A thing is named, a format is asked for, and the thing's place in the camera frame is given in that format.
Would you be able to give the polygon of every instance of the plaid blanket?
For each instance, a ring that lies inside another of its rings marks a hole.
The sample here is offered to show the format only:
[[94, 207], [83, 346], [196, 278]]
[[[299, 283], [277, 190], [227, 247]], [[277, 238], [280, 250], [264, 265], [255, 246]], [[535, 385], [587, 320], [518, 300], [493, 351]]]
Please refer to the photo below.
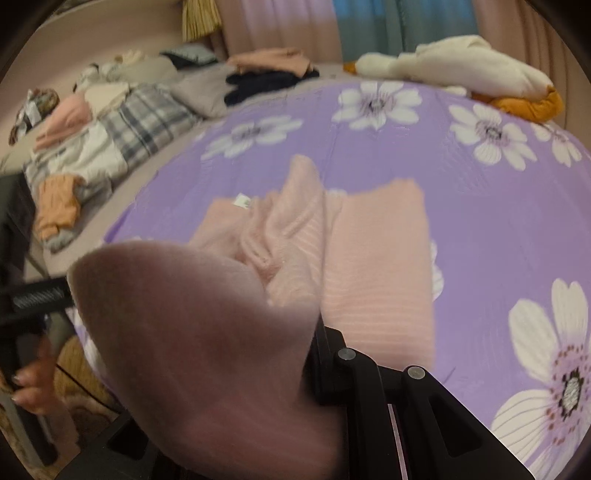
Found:
[[190, 130], [198, 118], [165, 90], [141, 85], [100, 121], [131, 171]]

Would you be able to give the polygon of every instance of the black cable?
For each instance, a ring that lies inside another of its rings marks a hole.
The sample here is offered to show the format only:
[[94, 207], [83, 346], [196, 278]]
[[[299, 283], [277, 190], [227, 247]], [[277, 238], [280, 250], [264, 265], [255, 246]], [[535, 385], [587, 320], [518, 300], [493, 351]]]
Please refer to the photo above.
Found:
[[63, 373], [65, 376], [67, 376], [70, 380], [72, 380], [81, 390], [84, 391], [84, 393], [86, 395], [88, 395], [90, 398], [92, 398], [95, 402], [99, 403], [100, 405], [103, 405], [104, 408], [107, 408], [108, 410], [110, 410], [113, 413], [116, 413], [117, 415], [120, 415], [122, 413], [119, 410], [115, 410], [113, 407], [109, 407], [105, 402], [100, 401], [98, 398], [96, 398], [92, 393], [90, 393], [88, 391], [87, 388], [85, 388], [84, 386], [82, 386], [82, 384], [80, 382], [78, 382], [78, 380], [75, 379], [72, 375], [70, 375], [70, 373], [67, 372], [61, 365], [57, 365], [57, 369], [61, 373]]

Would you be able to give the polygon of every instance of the metal rivet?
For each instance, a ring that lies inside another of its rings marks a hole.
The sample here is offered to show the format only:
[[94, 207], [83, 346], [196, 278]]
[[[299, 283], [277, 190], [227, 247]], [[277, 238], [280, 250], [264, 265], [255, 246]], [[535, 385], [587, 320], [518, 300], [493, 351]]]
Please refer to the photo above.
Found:
[[410, 378], [414, 378], [415, 380], [425, 378], [425, 370], [421, 367], [411, 367], [407, 370], [407, 373]]
[[342, 348], [337, 355], [343, 360], [352, 360], [357, 354], [352, 348]]

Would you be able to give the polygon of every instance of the wall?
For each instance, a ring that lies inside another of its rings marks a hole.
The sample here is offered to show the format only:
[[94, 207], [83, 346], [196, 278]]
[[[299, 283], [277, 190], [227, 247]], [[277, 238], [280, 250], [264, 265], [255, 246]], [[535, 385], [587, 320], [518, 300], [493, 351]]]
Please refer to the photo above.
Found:
[[28, 89], [51, 87], [63, 98], [89, 63], [130, 48], [157, 54], [181, 43], [177, 0], [101, 0], [49, 20], [0, 83], [0, 158], [10, 149], [8, 136]]

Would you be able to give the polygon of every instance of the teal curtain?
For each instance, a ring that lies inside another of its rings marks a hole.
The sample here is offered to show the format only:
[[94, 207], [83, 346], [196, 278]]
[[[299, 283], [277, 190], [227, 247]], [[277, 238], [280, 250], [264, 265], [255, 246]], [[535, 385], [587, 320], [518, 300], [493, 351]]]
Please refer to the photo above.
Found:
[[477, 34], [472, 0], [333, 0], [344, 61], [398, 55], [453, 35]]

